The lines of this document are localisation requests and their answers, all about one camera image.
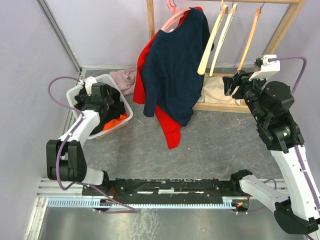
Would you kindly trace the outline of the black t shirt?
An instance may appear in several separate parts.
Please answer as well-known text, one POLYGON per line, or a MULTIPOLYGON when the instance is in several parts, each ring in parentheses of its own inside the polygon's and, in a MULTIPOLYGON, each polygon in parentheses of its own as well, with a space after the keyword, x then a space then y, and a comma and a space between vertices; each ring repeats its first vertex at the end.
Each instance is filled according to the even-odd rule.
POLYGON ((103 128, 106 123, 112 119, 118 119, 121 114, 126 113, 125 104, 121 101, 120 92, 108 84, 107 86, 112 97, 112 104, 109 105, 108 110, 101 110, 100 123, 92 130, 91 135, 103 132, 103 128))

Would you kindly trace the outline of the orange t shirt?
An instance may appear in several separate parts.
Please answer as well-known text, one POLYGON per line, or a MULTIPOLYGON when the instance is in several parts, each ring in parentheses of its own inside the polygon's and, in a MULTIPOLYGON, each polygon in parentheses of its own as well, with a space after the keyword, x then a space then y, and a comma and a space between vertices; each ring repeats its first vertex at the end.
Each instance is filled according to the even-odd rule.
POLYGON ((127 118, 128 118, 128 114, 127 113, 121 114, 119 116, 119 118, 114 118, 114 119, 110 120, 109 122, 107 122, 104 125, 102 130, 103 131, 107 131, 109 129, 112 129, 112 128, 116 127, 117 125, 119 125, 121 122, 123 122, 127 118))

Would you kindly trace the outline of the cream hanger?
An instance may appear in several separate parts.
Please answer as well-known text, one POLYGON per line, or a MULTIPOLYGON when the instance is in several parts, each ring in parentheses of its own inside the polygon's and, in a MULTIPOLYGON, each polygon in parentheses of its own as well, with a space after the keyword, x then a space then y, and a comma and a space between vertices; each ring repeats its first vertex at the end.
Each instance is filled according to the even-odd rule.
POLYGON ((220 27, 222 21, 223 21, 223 18, 225 16, 225 14, 228 13, 228 11, 229 11, 229 7, 226 4, 224 4, 224 1, 222 0, 220 2, 219 15, 214 23, 213 29, 211 31, 211 34, 210 34, 209 39, 207 41, 206 47, 204 49, 200 64, 197 69, 197 73, 199 75, 204 75, 206 72, 209 57, 210 57, 210 54, 211 54, 211 51, 212 51, 213 45, 214 45, 214 39, 217 35, 217 32, 219 30, 219 27, 220 27))
POLYGON ((211 63, 211 68, 210 68, 210 72, 209 72, 209 76, 212 77, 213 76, 213 73, 214 73, 214 70, 215 70, 215 66, 216 66, 216 62, 217 62, 217 59, 218 59, 218 56, 219 56, 219 53, 221 51, 221 48, 222 48, 222 45, 224 43, 224 40, 225 40, 225 37, 227 35, 227 32, 229 30, 229 27, 231 25, 231 22, 233 20, 233 17, 235 15, 235 12, 237 11, 237 8, 238 8, 238 4, 235 3, 230 12, 228 13, 228 16, 227 16, 227 19, 225 21, 225 24, 224 24, 224 27, 222 29, 222 32, 221 32, 221 35, 220 35, 220 38, 219 38, 219 41, 218 41, 218 44, 216 46, 216 49, 215 49, 215 53, 214 53, 214 56, 213 56, 213 60, 212 60, 212 63, 211 63))

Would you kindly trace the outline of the peach hanger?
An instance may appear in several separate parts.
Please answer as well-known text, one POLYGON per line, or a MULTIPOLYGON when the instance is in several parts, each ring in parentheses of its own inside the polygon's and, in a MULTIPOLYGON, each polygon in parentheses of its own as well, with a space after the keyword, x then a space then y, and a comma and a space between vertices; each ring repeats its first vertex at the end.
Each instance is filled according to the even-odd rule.
POLYGON ((262 8, 263 8, 264 5, 265 5, 265 1, 263 2, 263 4, 261 6, 259 6, 257 8, 257 10, 255 12, 254 19, 253 19, 252 26, 251 26, 251 30, 250 30, 250 33, 249 33, 249 36, 248 36, 248 39, 247 39, 247 43, 246 43, 246 46, 244 48, 240 63, 238 65, 238 68, 236 70, 237 72, 242 69, 242 67, 243 67, 243 65, 245 63, 247 54, 249 52, 249 48, 251 46, 255 31, 256 31, 256 28, 257 28, 258 20, 260 18, 260 15, 262 13, 262 8))

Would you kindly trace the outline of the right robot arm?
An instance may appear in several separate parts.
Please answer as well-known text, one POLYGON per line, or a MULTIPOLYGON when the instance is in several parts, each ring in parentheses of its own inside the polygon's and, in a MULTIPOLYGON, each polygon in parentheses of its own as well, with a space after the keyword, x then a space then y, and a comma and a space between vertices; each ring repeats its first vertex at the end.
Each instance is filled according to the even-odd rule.
POLYGON ((288 85, 254 78, 243 70, 222 78, 225 96, 244 100, 256 121, 257 132, 275 159, 288 194, 278 192, 250 171, 231 175, 231 193, 250 195, 265 205, 287 234, 308 235, 320 225, 320 193, 311 174, 304 138, 290 107, 295 99, 288 85))

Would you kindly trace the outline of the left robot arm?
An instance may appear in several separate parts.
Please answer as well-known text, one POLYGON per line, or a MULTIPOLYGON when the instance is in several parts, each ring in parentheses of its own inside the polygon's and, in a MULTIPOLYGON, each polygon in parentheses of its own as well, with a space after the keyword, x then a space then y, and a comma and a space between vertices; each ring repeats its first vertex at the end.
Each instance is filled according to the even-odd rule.
POLYGON ((113 107, 120 101, 120 92, 103 83, 86 84, 74 96, 69 106, 79 116, 71 128, 59 139, 46 144, 47 176, 56 180, 62 190, 70 188, 63 182, 93 186, 99 195, 106 195, 111 189, 108 173, 88 167, 83 145, 92 134, 103 130, 113 107))

